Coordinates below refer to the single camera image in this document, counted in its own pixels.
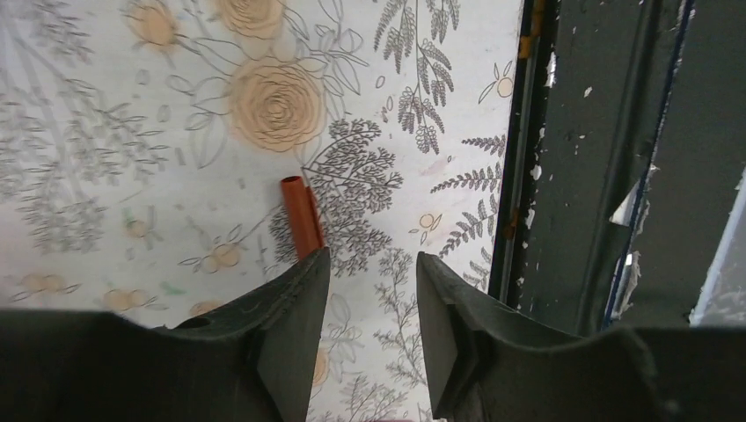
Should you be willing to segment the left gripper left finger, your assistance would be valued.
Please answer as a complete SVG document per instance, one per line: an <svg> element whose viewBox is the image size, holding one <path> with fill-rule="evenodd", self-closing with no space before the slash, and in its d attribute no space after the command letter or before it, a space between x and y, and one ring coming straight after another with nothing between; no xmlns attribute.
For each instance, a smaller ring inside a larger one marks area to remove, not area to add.
<svg viewBox="0 0 746 422"><path fill-rule="evenodd" d="M330 283L322 248L274 280L163 331L160 421L302 421Z"/></svg>

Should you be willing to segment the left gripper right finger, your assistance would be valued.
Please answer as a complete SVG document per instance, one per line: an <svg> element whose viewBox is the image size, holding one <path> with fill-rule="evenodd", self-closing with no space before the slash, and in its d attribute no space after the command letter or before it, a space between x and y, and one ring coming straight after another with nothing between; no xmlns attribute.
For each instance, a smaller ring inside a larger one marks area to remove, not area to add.
<svg viewBox="0 0 746 422"><path fill-rule="evenodd" d="M457 401L496 362L496 345L538 349L579 337L525 316L467 283L436 255L416 259L416 298L431 410L454 417Z"/></svg>

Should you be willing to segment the red marker cap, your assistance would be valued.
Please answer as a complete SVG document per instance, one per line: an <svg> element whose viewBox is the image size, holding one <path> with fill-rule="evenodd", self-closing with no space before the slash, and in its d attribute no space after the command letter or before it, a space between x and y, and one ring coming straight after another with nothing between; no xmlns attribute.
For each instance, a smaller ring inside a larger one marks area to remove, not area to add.
<svg viewBox="0 0 746 422"><path fill-rule="evenodd" d="M302 260L325 246L317 201L301 176L284 178L280 186L296 255Z"/></svg>

